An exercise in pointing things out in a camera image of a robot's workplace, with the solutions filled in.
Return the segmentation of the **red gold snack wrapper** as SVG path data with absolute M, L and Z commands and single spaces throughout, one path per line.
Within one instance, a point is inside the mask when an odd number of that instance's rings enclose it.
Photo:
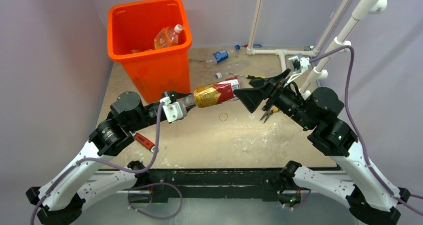
M 197 87 L 193 93 L 183 99 L 183 102 L 187 108 L 190 106 L 206 108 L 219 105 L 237 100 L 234 91 L 241 87 L 242 84 L 238 80 L 238 77 L 231 77 L 221 82 Z

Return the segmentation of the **orange drink bottle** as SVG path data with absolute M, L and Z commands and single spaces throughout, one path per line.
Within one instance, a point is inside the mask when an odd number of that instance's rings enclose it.
M 162 28 L 154 38 L 154 49 L 162 49 L 179 45 L 179 37 L 184 30 L 180 24 Z

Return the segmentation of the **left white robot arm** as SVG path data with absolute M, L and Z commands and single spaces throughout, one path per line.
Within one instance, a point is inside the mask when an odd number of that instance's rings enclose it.
M 34 210 L 30 223 L 68 225 L 94 203 L 119 190 L 151 189 L 149 165 L 133 161 L 128 168 L 116 167 L 116 173 L 93 183 L 88 179 L 134 141 L 134 133 L 162 121 L 173 123 L 185 118 L 195 107 L 192 94 L 166 92 L 159 102 L 143 105 L 136 92 L 123 92 L 111 104 L 107 118 L 89 135 L 75 158 L 49 183 L 31 187 L 26 196 Z

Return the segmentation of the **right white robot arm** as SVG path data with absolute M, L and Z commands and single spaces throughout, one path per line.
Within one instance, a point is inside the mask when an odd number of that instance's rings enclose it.
M 248 88 L 236 89 L 235 96 L 249 112 L 258 107 L 269 111 L 276 107 L 309 131 L 308 140 L 350 177 L 349 182 L 334 179 L 290 161 L 281 170 L 283 189 L 307 188 L 344 205 L 359 221 L 367 225 L 395 225 L 401 216 L 397 204 L 406 202 L 410 192 L 390 183 L 367 159 L 351 127 L 338 118 L 344 108 L 330 88 L 315 89 L 303 98 L 295 82 L 288 80 L 290 70 L 270 78 L 251 80 Z

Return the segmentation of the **orange plastic bin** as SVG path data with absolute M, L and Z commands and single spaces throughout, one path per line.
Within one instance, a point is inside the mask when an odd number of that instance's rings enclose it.
M 182 25 L 179 45 L 154 49 L 161 29 Z M 189 93 L 188 49 L 192 35 L 182 0 L 143 0 L 118 4 L 108 11 L 107 51 L 122 65 L 130 80 L 148 103 L 162 93 Z

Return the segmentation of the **yellow black screwdriver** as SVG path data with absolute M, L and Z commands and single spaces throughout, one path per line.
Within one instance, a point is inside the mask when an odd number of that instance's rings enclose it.
M 249 79 L 249 80 L 264 79 L 264 77 L 262 77 L 262 76 L 254 76 L 254 75 L 240 75 L 240 74 L 235 74 L 235 73 L 229 73 L 229 75 L 232 75 L 233 77 L 242 77 L 242 78 L 246 78 L 246 79 Z

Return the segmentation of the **blue cap pen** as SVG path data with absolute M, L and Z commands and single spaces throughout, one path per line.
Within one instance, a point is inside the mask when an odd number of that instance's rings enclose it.
M 261 44 L 253 44 L 251 47 L 252 48 L 261 48 L 262 45 Z

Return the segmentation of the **rubber band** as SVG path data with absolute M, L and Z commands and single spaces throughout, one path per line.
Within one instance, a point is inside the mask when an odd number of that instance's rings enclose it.
M 220 121 L 224 122 L 228 119 L 228 114 L 227 113 L 221 113 L 218 118 L 219 118 Z

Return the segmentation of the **blue label bottle far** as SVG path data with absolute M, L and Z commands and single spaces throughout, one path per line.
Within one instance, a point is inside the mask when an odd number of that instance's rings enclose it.
M 237 58 L 240 52 L 240 45 L 236 44 L 233 46 L 222 48 L 214 53 L 212 53 L 209 57 L 207 57 L 204 62 L 210 63 L 213 62 L 214 64 L 222 63 L 228 59 Z

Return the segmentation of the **white PVC diagonal pole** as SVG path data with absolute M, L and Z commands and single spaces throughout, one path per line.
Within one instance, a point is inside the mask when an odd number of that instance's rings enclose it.
M 333 38 L 333 41 L 329 44 L 326 49 L 326 53 L 337 49 L 344 45 L 350 45 L 347 41 L 348 36 L 358 25 L 358 23 L 363 20 L 370 13 L 382 13 L 387 7 L 387 0 L 360 0 L 354 10 L 351 13 L 349 20 L 346 22 L 344 27 L 340 30 L 338 35 Z M 303 98 L 308 98 L 311 92 L 308 90 L 308 87 L 313 84 L 316 80 L 325 79 L 327 77 L 327 72 L 324 70 L 324 67 L 330 61 L 331 56 L 319 59 L 316 66 L 310 72 L 306 81 L 300 88 Z

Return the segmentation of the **white PVC pipe frame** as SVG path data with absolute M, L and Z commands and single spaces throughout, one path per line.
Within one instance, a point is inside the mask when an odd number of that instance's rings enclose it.
M 256 0 L 247 54 L 261 53 L 255 42 L 271 47 L 266 54 L 279 56 L 282 69 L 288 47 L 311 45 L 305 54 L 318 54 L 351 1 Z

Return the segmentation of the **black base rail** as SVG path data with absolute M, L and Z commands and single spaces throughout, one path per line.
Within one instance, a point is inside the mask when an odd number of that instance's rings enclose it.
M 134 190 L 153 203 L 169 198 L 260 199 L 293 206 L 302 189 L 284 168 L 150 169 L 136 175 Z

